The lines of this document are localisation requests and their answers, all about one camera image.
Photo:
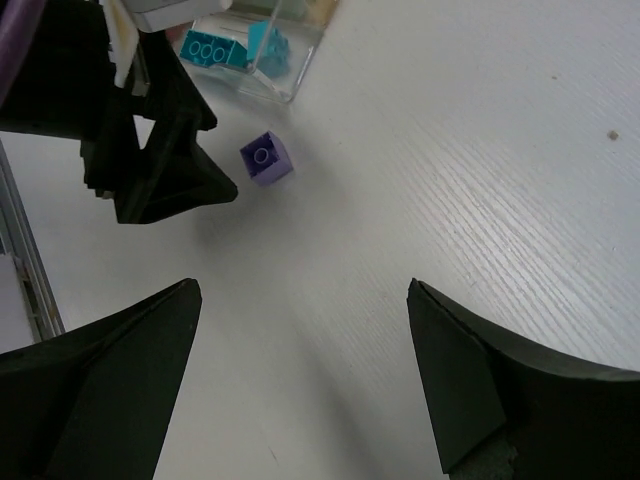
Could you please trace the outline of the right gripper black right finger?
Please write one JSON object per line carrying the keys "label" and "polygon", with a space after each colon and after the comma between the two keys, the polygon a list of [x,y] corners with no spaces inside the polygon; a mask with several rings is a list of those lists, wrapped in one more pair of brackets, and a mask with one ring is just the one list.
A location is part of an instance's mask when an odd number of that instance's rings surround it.
{"label": "right gripper black right finger", "polygon": [[413,280],[407,307],[452,479],[635,479],[639,375],[505,329]]}

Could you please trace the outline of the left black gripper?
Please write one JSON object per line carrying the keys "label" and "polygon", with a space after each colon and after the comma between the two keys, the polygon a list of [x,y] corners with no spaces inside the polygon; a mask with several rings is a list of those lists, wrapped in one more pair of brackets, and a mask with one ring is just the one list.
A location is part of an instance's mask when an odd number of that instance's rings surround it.
{"label": "left black gripper", "polygon": [[[115,199],[121,224],[151,224],[234,201],[236,184],[197,143],[217,117],[164,33],[146,34],[150,87],[114,83],[103,8],[95,1],[1,4],[1,129],[77,140],[84,181]],[[154,122],[141,149],[134,117]]]}

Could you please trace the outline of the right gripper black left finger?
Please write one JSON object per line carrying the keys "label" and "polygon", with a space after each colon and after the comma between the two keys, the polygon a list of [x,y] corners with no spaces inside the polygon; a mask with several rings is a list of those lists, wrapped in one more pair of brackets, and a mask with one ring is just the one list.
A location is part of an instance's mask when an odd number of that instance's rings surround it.
{"label": "right gripper black left finger", "polygon": [[2,478],[153,478],[201,306],[187,278],[2,354]]}

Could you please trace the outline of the long cyan lego brick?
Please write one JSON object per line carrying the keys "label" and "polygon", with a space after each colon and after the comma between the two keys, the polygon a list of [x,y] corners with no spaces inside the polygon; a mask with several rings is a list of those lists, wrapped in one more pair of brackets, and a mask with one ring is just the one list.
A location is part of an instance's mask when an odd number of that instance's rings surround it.
{"label": "long cyan lego brick", "polygon": [[189,30],[179,57],[202,68],[222,64],[242,69],[247,63],[247,49],[230,38]]}

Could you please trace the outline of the small cyan lego brick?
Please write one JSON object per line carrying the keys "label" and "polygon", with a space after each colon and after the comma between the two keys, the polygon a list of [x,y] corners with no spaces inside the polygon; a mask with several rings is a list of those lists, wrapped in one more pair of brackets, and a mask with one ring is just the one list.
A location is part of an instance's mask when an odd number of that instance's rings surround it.
{"label": "small cyan lego brick", "polygon": [[271,79],[289,72],[288,39],[268,21],[253,23],[248,28],[247,62]]}

